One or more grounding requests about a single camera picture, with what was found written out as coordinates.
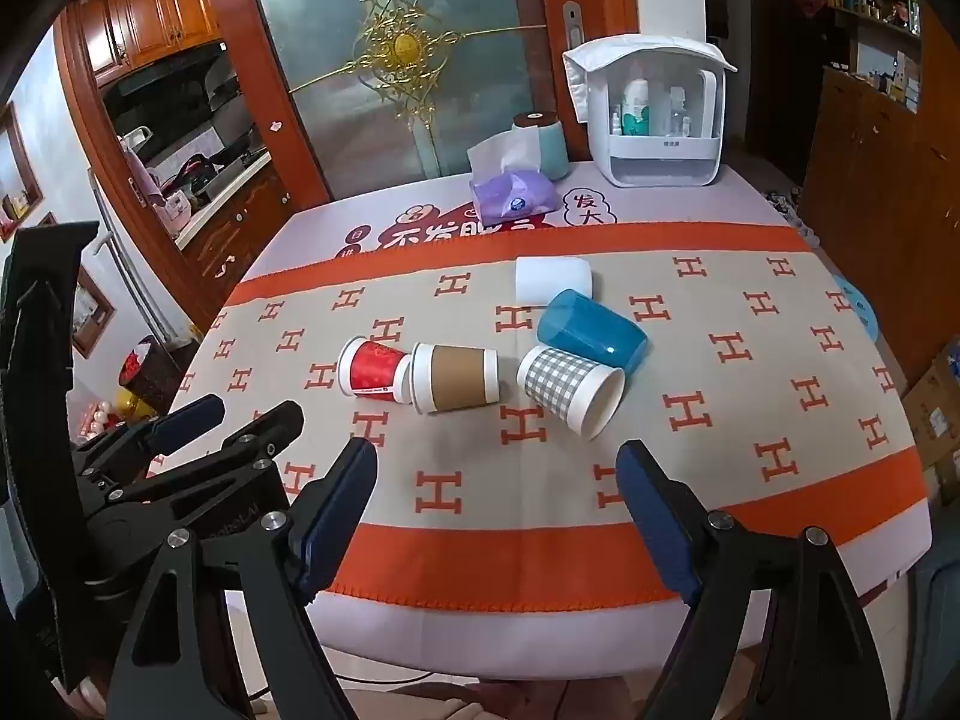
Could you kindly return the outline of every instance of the purple tissue package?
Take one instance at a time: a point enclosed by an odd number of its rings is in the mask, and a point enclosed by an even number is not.
[[[473,208],[485,227],[560,208],[557,190],[538,170],[504,170],[483,183],[471,181],[470,189]]]

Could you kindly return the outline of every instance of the screw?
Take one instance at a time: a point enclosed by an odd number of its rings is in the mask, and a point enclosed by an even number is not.
[[[707,515],[707,522],[709,522],[712,528],[716,528],[718,531],[728,531],[730,528],[733,528],[733,517],[726,512],[710,512]]]
[[[260,518],[264,530],[277,531],[287,523],[287,515],[283,512],[267,512]]]
[[[823,528],[807,528],[803,535],[806,536],[806,540],[809,541],[816,547],[826,546],[830,541],[830,537],[827,535],[827,531],[824,531]]]
[[[186,528],[177,528],[167,536],[167,543],[172,549],[184,546],[187,541],[190,541],[190,532]]]

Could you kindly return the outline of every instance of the white paper cup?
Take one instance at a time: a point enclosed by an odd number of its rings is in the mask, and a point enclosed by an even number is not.
[[[622,368],[542,343],[527,352],[517,370],[517,386],[586,440],[607,426],[620,405],[625,381]]]
[[[515,292],[518,306],[545,306],[563,290],[593,297],[593,277],[579,257],[517,257]]]
[[[385,350],[387,352],[384,362],[384,370],[381,376],[376,377],[371,382],[371,386],[362,386],[354,388],[350,380],[352,379],[353,364],[356,361],[357,352],[364,344],[370,344],[365,352],[372,349]],[[337,384],[344,395],[352,397],[368,397],[373,400],[395,400],[397,403],[413,403],[413,394],[410,386],[411,356],[404,354],[392,346],[383,346],[382,343],[371,341],[364,336],[355,336],[347,341],[340,357],[337,359]]]
[[[414,346],[411,391],[419,413],[452,412],[500,400],[496,351],[467,346]]]

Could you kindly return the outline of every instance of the upper kitchen cabinet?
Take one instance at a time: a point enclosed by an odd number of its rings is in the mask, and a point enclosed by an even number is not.
[[[167,0],[167,5],[176,23],[176,40],[180,49],[189,49],[217,37],[216,20],[209,0]]]
[[[80,0],[80,23],[98,86],[131,69],[117,12],[116,0]]]
[[[167,0],[117,0],[131,70],[179,50]]]

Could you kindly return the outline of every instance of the gold metal decoration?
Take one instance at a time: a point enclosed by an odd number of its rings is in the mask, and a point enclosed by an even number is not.
[[[430,128],[435,111],[430,94],[437,88],[453,46],[478,35],[546,29],[546,25],[522,25],[455,32],[445,29],[440,19],[427,13],[417,0],[360,1],[366,5],[367,15],[353,42],[353,59],[296,86],[290,93],[333,76],[355,73],[357,80],[378,93],[381,100],[393,103],[397,119],[407,119],[410,127],[419,119]]]

